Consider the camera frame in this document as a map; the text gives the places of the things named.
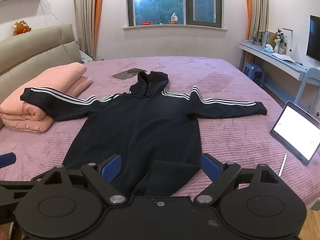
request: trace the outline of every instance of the window sill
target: window sill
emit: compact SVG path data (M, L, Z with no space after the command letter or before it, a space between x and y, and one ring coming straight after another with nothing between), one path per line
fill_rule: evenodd
M185 24L152 24L152 25L137 25L137 26L129 26L123 27L123 30L127 29L136 29L136 28L153 28L153 27L191 27L191 28L203 28L203 29L212 29L212 30L219 30L219 31L227 31L227 29L217 28L217 27L209 27L209 26L200 26L200 25L185 25Z

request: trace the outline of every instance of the tv screen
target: tv screen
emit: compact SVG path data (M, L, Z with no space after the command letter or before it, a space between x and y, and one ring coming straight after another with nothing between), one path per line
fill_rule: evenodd
M307 56L320 62L320 18L310 16L310 33Z

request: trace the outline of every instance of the vase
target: vase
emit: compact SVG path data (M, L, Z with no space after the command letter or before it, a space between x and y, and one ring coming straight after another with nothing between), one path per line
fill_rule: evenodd
M280 50L280 44L276 44L275 53L279 53L279 50Z
M285 54L285 48L279 48L279 54L284 55Z

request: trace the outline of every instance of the window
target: window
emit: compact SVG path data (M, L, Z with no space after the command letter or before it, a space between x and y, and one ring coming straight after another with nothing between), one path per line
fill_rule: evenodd
M221 28L221 0L128 0L129 26L170 24L176 13L179 24Z

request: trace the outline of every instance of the upholstered headboard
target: upholstered headboard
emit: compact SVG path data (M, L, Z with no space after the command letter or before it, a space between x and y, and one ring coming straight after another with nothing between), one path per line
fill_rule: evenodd
M0 103L44 70L82 63L72 24L33 30L0 41Z

